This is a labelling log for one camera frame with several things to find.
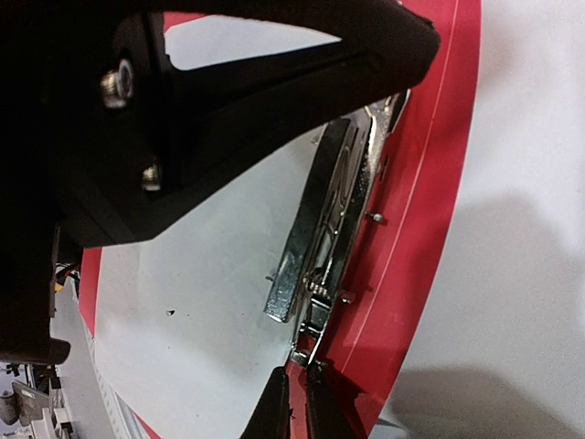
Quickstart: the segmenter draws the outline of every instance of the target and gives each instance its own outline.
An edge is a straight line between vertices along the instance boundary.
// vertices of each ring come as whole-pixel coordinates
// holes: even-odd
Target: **metal tool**
[[[299,210],[264,307],[279,322],[294,318],[291,360],[313,363],[335,303],[362,219],[383,223],[366,206],[388,133],[394,132],[410,91],[335,119],[324,129]],[[310,337],[300,348],[301,336]]]

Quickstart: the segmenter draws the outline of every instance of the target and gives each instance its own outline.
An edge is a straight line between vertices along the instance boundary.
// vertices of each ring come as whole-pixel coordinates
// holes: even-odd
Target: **black object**
[[[335,402],[322,365],[308,368],[306,395],[309,439],[357,439]],[[284,368],[276,368],[240,439],[289,439],[290,418],[289,379]]]
[[[165,10],[343,40],[180,71]],[[0,359],[32,363],[69,353],[48,332],[59,234],[81,247],[153,238],[295,136],[420,82],[440,44],[392,0],[7,0],[0,32]],[[133,97],[107,108],[102,79],[121,60]]]

